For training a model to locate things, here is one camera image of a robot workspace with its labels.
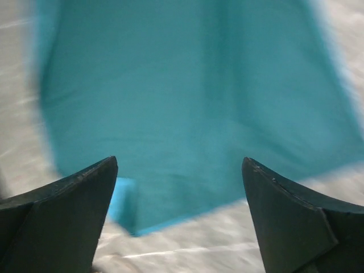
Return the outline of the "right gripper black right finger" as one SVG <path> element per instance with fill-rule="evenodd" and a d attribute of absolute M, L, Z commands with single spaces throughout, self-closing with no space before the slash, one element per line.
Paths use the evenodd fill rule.
<path fill-rule="evenodd" d="M 363 273 L 363 207 L 318 193 L 252 158 L 242 178 L 269 273 Z"/>

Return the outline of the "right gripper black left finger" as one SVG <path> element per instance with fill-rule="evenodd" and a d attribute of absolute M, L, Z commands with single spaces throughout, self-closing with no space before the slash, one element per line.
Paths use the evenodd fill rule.
<path fill-rule="evenodd" d="M 91 272 L 117 172 L 110 156 L 1 200 L 1 272 Z"/>

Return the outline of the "teal satin napkin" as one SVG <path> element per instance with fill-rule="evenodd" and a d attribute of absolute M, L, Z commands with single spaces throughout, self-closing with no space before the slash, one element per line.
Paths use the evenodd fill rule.
<path fill-rule="evenodd" d="M 40 107 L 64 176 L 114 155 L 110 215 L 142 235 L 363 159 L 318 1 L 35 1 Z"/>

